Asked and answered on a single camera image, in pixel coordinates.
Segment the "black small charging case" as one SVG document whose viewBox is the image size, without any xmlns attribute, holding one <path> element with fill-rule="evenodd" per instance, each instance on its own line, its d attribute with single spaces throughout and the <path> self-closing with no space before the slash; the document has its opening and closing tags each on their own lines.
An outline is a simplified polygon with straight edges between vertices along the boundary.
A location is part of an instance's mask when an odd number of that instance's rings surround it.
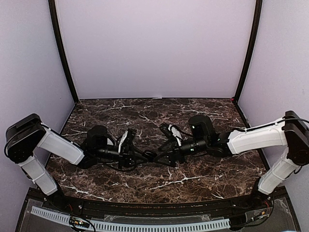
<svg viewBox="0 0 309 232">
<path fill-rule="evenodd" d="M 147 158 L 149 162 L 152 162 L 157 154 L 151 150 L 145 150 L 143 156 Z"/>
</svg>

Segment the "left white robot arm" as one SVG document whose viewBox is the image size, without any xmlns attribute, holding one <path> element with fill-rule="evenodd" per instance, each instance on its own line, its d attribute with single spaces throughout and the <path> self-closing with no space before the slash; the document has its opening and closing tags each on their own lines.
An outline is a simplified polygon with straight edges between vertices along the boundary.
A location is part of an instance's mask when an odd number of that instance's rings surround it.
<svg viewBox="0 0 309 232">
<path fill-rule="evenodd" d="M 96 125 L 78 145 L 45 125 L 37 114 L 31 114 L 6 130 L 4 154 L 50 196 L 49 203 L 56 210 L 63 211 L 68 207 L 68 199 L 59 193 L 60 187 L 37 159 L 34 150 L 44 149 L 82 169 L 102 163 L 117 171 L 131 172 L 139 164 L 153 160 L 134 146 L 135 135 L 133 129 L 128 129 L 116 142 L 105 126 Z"/>
</svg>

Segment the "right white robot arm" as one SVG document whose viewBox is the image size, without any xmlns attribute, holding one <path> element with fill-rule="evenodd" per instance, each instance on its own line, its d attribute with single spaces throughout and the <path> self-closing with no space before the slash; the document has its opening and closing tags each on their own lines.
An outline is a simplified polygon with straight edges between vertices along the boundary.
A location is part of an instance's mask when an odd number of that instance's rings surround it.
<svg viewBox="0 0 309 232">
<path fill-rule="evenodd" d="M 191 139 L 183 140 L 180 130 L 163 123 L 161 131 L 169 138 L 170 148 L 154 158 L 154 162 L 174 167 L 185 157 L 201 152 L 214 157 L 230 157 L 246 151 L 283 146 L 283 154 L 256 183 L 255 190 L 247 198 L 246 205 L 256 210 L 265 202 L 265 196 L 284 181 L 297 168 L 309 163 L 308 122 L 294 111 L 268 124 L 253 128 L 235 129 L 217 133 L 211 119 L 195 115 L 188 120 Z"/>
</svg>

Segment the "green circuit board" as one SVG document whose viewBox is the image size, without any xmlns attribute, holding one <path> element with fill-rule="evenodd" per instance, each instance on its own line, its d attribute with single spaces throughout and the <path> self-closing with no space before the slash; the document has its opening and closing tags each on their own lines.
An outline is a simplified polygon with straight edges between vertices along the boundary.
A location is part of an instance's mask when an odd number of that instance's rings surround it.
<svg viewBox="0 0 309 232">
<path fill-rule="evenodd" d="M 89 228 L 90 224 L 79 217 L 70 217 L 69 224 L 78 228 Z"/>
</svg>

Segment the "black front rail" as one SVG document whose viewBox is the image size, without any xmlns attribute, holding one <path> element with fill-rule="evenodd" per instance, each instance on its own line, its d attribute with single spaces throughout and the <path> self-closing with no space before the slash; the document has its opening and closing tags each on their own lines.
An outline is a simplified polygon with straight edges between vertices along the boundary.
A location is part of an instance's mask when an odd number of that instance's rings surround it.
<svg viewBox="0 0 309 232">
<path fill-rule="evenodd" d="M 177 217 L 210 214 L 211 216 L 237 217 L 248 212 L 239 206 L 246 203 L 249 196 L 197 203 L 138 204 L 114 203 L 67 197 L 73 213 L 84 218 L 103 218 L 106 215 L 129 217 Z"/>
</svg>

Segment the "left black frame post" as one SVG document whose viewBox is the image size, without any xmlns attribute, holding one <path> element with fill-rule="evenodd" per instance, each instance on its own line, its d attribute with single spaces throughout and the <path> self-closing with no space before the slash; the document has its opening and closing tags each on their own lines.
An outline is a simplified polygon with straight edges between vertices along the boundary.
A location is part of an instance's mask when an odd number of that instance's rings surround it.
<svg viewBox="0 0 309 232">
<path fill-rule="evenodd" d="M 78 94 L 75 88 L 75 85 L 73 83 L 73 78 L 70 72 L 64 44 L 62 41 L 61 31 L 60 31 L 60 24 L 59 19 L 57 16 L 57 9 L 56 9 L 56 1 L 55 0 L 48 0 L 49 5 L 49 12 L 50 17 L 52 21 L 53 31 L 54 31 L 54 37 L 57 45 L 58 54 L 60 57 L 61 65 L 63 68 L 63 72 L 66 78 L 66 82 L 68 84 L 70 94 L 72 96 L 74 104 L 77 104 L 79 102 Z"/>
</svg>

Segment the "black frame post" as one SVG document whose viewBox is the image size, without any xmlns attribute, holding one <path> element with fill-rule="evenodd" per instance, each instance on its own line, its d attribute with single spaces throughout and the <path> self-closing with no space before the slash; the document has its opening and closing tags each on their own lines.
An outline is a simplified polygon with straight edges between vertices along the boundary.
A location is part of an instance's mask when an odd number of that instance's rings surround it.
<svg viewBox="0 0 309 232">
<path fill-rule="evenodd" d="M 63 72 L 66 78 L 66 82 L 68 84 L 70 94 L 72 96 L 74 104 L 77 104 L 79 102 L 78 94 L 75 88 L 75 85 L 73 83 L 73 78 L 70 72 L 64 44 L 62 41 L 61 31 L 60 31 L 60 24 L 59 19 L 57 16 L 57 9 L 56 9 L 56 1 L 55 0 L 48 0 L 49 5 L 49 12 L 50 17 L 52 21 L 53 31 L 54 31 L 54 37 L 57 45 L 58 54 L 60 57 L 61 65 L 63 68 Z"/>
<path fill-rule="evenodd" d="M 255 42 L 256 42 L 256 37 L 257 37 L 257 33 L 258 33 L 259 23 L 260 23 L 262 5 L 263 5 L 262 0 L 256 0 L 255 1 L 253 23 L 252 23 L 251 33 L 250 33 L 250 37 L 249 37 L 247 52 L 246 52 L 246 56 L 245 56 L 245 59 L 244 59 L 242 71 L 241 71 L 241 74 L 240 74 L 239 83 L 238 83 L 238 86 L 237 86 L 237 89 L 236 89 L 236 92 L 235 92 L 235 96 L 233 97 L 235 104 L 237 104 L 240 100 L 241 93 L 242 93 L 242 90 L 244 88 L 246 77 L 247 77 L 247 74 L 248 74 L 248 71 L 249 71 L 251 59 L 252 59 L 252 56 L 253 56 L 254 46 L 255 46 Z"/>
</svg>

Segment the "right black frame post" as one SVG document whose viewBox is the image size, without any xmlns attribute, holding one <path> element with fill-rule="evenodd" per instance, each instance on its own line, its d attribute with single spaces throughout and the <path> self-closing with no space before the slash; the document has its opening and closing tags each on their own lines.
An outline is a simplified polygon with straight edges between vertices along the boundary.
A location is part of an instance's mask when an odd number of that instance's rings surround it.
<svg viewBox="0 0 309 232">
<path fill-rule="evenodd" d="M 250 37 L 249 37 L 247 52 L 246 52 L 246 56 L 245 56 L 245 59 L 244 59 L 242 71 L 241 71 L 241 74 L 240 74 L 239 83 L 238 83 L 238 86 L 237 86 L 237 89 L 236 89 L 236 92 L 235 92 L 235 96 L 233 97 L 235 104 L 237 104 L 240 100 L 241 93 L 242 93 L 242 90 L 244 88 L 246 77 L 247 77 L 247 74 L 248 74 L 248 71 L 249 71 L 251 59 L 252 59 L 252 56 L 253 56 L 254 46 L 255 46 L 255 42 L 256 42 L 256 37 L 257 37 L 257 33 L 258 33 L 259 23 L 260 23 L 262 5 L 263 5 L 262 0 L 256 0 L 255 1 L 253 23 L 252 23 L 251 33 L 250 33 Z"/>
</svg>

